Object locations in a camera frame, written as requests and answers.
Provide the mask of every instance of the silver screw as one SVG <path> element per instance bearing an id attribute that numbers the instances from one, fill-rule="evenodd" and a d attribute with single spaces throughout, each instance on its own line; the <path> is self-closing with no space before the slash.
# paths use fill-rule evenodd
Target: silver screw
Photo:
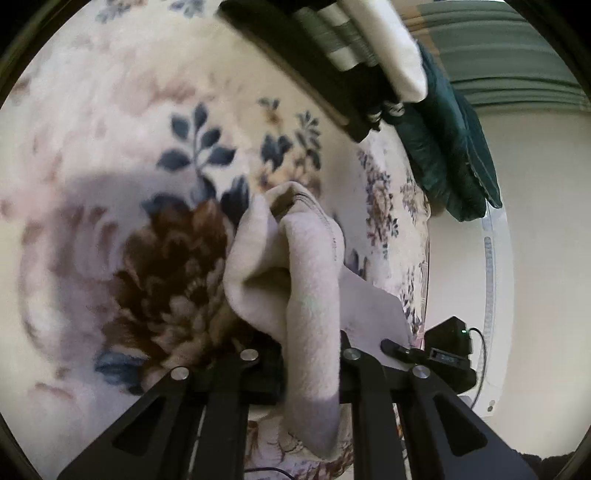
<path id="1" fill-rule="evenodd" d="M 359 360 L 361 358 L 361 352 L 356 348 L 347 348 L 343 352 L 343 357 L 347 360 Z"/>
<path id="2" fill-rule="evenodd" d="M 424 365 L 417 365 L 413 368 L 413 375 L 417 378 L 429 378 L 431 371 Z"/>
<path id="3" fill-rule="evenodd" d="M 177 367 L 170 372 L 173 380 L 186 380 L 189 377 L 189 369 L 187 367 Z"/>
<path id="4" fill-rule="evenodd" d="M 240 358 L 245 362 L 254 362 L 258 358 L 258 352 L 254 348 L 247 348 L 240 352 Z"/>

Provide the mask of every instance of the beige wall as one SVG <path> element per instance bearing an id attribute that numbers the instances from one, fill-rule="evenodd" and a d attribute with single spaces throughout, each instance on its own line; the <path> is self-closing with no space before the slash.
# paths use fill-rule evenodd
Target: beige wall
<path id="1" fill-rule="evenodd" d="M 513 448 L 573 450 L 591 423 L 591 115 L 480 113 L 505 199 L 514 340 L 488 423 Z"/>

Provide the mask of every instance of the green curtain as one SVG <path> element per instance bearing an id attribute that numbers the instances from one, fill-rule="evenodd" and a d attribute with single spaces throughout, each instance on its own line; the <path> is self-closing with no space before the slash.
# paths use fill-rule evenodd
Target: green curtain
<path id="1" fill-rule="evenodd" d="M 562 59 L 505 2 L 434 2 L 400 13 L 410 33 L 474 107 L 591 112 L 589 99 Z"/>

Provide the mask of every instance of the mattress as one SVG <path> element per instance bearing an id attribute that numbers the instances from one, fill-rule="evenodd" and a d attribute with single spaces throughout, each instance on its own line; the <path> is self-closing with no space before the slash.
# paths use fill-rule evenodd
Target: mattress
<path id="1" fill-rule="evenodd" d="M 44 479 L 168 369 L 203 361 L 190 329 L 135 328 L 130 288 L 143 285 L 139 304 L 171 323 L 184 307 L 205 322 L 231 316 L 220 281 L 233 232 L 252 195 L 285 181 L 337 220 L 347 266 L 401 299 L 420 342 L 430 211 L 396 132 L 355 144 L 216 8 L 93 0 L 0 109 L 0 411 Z M 179 238 L 205 263 L 183 263 Z M 164 273 L 142 278 L 146 259 L 193 268 L 200 300 L 171 296 Z M 280 421 L 249 422 L 246 467 L 324 480 L 352 463 L 346 432 L 333 462 L 282 450 Z"/>

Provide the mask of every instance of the power cord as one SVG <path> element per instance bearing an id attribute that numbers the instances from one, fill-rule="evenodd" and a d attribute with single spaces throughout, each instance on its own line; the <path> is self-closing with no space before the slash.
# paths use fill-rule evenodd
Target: power cord
<path id="1" fill-rule="evenodd" d="M 279 472 L 282 475 L 285 475 L 290 480 L 296 480 L 296 478 L 294 476 L 290 475 L 285 470 L 281 470 L 280 468 L 275 468 L 274 466 L 265 466 L 265 467 L 260 467 L 260 468 L 247 468 L 246 470 L 244 470 L 244 473 L 251 473 L 251 472 Z"/>
<path id="2" fill-rule="evenodd" d="M 474 410 L 474 405 L 476 405 L 478 398 L 480 398 L 480 393 L 482 392 L 482 386 L 484 384 L 484 377 L 486 375 L 486 342 L 484 340 L 484 335 L 482 334 L 482 332 L 479 329 L 470 328 L 470 329 L 468 329 L 468 332 L 476 332 L 478 335 L 480 335 L 480 338 L 482 339 L 482 351 L 484 353 L 484 364 L 482 365 L 482 375 L 480 376 L 480 384 L 478 385 L 476 397 L 474 397 L 474 401 L 472 402 L 472 405 L 470 406 L 470 409 Z"/>

